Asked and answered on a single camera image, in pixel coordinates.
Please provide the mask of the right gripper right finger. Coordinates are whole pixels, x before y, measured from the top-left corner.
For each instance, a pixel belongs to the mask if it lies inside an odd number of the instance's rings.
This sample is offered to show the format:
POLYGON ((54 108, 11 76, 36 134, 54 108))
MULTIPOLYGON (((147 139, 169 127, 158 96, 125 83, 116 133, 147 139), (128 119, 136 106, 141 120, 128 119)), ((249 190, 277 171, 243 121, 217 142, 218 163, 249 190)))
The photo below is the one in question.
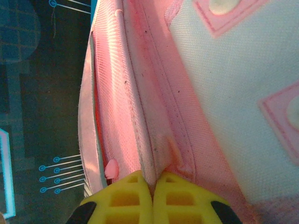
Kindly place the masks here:
POLYGON ((164 171, 155 188, 153 223, 241 224, 242 221, 222 197, 164 171))

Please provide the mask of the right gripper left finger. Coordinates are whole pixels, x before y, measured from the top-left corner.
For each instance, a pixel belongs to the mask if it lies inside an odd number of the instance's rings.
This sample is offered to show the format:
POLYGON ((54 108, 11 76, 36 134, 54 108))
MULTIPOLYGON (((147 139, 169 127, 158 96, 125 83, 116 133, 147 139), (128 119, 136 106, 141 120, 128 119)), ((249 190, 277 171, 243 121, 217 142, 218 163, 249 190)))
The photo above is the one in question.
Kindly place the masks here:
POLYGON ((85 198, 68 224, 152 224, 152 197, 141 171, 85 198))

